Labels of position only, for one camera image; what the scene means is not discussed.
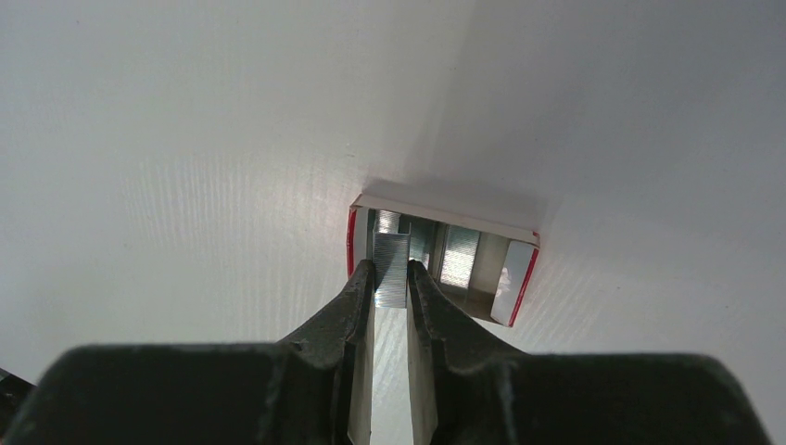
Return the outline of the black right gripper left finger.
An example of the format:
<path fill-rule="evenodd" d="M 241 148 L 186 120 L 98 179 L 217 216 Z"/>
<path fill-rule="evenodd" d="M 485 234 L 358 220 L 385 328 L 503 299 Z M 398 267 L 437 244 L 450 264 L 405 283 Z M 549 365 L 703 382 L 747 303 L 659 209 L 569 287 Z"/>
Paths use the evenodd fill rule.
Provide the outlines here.
<path fill-rule="evenodd" d="M 374 275 L 273 343 L 93 345 L 66 352 L 6 444 L 366 444 Z"/>

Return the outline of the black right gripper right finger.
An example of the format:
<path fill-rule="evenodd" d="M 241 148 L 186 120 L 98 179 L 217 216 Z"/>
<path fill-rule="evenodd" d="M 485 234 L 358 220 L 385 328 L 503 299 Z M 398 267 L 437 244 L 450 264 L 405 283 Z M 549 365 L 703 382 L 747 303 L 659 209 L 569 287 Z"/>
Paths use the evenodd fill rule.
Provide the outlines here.
<path fill-rule="evenodd" d="M 410 261 L 417 444 L 767 444 L 742 386 L 701 354 L 531 355 L 452 303 Z"/>

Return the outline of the staple box tray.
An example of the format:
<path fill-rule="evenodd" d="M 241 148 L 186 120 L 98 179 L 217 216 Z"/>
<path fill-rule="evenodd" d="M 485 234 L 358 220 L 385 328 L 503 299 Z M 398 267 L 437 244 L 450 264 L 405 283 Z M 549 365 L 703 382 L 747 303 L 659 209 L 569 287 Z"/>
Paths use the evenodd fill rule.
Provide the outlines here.
<path fill-rule="evenodd" d="M 346 233 L 349 273 L 354 273 L 361 261 L 373 261 L 373 234 L 377 210 L 399 213 L 399 233 L 402 234 L 410 234 L 410 224 L 416 218 L 437 223 L 434 256 L 426 271 L 439 289 L 472 317 L 506 327 L 514 325 L 538 260 L 538 233 L 445 210 L 361 194 L 349 206 Z M 445 235 L 450 225 L 480 232 L 468 290 L 443 285 L 439 281 Z"/>

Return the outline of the silver staple strip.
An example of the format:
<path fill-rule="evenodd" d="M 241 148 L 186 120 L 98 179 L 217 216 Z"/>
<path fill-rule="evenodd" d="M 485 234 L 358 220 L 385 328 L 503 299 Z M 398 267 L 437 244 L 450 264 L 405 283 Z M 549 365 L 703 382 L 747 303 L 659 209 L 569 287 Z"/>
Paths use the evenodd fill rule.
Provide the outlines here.
<path fill-rule="evenodd" d="M 445 235 L 439 281 L 443 285 L 468 290 L 475 265 L 480 232 L 450 225 Z"/>
<path fill-rule="evenodd" d="M 407 265 L 410 260 L 410 235 L 377 225 L 373 234 L 375 266 L 374 303 L 380 308 L 405 309 L 407 306 Z"/>
<path fill-rule="evenodd" d="M 389 210 L 375 212 L 374 231 L 381 234 L 397 234 L 399 232 L 400 214 Z"/>
<path fill-rule="evenodd" d="M 421 262 L 426 269 L 434 256 L 437 223 L 416 218 L 410 224 L 410 259 Z"/>

